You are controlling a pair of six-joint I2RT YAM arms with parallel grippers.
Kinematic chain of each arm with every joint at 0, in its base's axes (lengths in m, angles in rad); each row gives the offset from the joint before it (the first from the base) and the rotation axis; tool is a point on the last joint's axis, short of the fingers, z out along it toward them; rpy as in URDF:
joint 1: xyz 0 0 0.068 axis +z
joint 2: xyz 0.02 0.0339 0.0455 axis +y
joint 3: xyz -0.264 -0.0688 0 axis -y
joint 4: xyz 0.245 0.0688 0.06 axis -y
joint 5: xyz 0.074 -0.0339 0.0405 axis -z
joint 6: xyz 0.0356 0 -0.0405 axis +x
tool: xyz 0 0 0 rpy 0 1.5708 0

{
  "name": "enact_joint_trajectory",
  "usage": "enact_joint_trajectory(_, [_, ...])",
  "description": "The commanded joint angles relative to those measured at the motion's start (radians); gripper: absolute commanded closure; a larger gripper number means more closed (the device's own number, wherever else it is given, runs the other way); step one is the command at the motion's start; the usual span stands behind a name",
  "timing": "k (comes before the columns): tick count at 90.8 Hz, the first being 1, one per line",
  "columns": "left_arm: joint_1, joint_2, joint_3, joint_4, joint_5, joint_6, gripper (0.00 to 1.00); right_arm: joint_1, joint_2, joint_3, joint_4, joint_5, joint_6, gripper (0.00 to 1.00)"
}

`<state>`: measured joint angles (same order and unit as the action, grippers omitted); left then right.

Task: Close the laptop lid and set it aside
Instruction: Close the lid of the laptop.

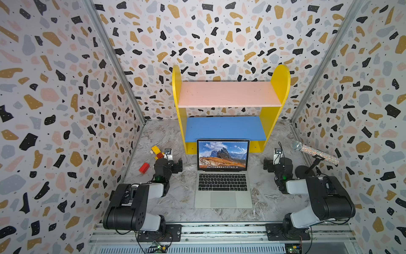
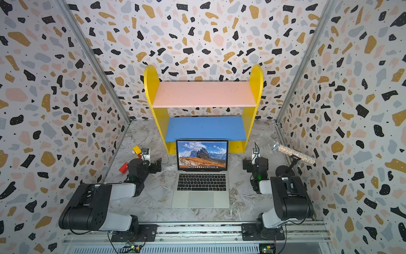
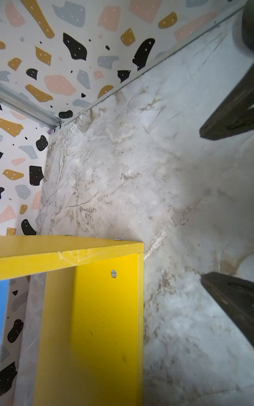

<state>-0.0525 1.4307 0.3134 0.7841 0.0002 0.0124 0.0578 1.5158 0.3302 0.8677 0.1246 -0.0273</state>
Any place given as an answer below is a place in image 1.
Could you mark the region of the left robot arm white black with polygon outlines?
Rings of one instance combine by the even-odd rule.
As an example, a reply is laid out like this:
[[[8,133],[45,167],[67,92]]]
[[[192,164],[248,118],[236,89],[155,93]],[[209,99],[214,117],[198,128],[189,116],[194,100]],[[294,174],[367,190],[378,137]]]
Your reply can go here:
[[[103,227],[120,232],[166,233],[166,221],[162,215],[147,212],[148,201],[165,197],[170,188],[172,174],[183,170],[183,161],[158,159],[154,164],[155,174],[147,183],[119,184],[112,195],[103,217]]]

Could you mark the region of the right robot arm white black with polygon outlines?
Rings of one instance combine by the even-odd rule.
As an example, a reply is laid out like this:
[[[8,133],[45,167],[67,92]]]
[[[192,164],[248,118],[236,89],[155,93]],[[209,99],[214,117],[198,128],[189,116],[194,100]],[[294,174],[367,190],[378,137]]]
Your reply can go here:
[[[310,204],[304,209],[285,215],[279,229],[271,230],[272,235],[299,236],[311,226],[325,221],[336,223],[339,219],[348,222],[355,216],[355,205],[348,192],[335,176],[305,176],[293,178],[292,160],[281,158],[265,159],[264,170],[275,174],[275,184],[282,194],[307,195]]]

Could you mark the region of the silver laptop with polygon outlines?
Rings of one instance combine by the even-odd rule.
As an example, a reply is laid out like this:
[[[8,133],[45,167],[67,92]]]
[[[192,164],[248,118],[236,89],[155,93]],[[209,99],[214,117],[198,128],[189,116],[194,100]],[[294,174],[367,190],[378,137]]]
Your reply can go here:
[[[247,139],[198,139],[195,208],[253,207]]]

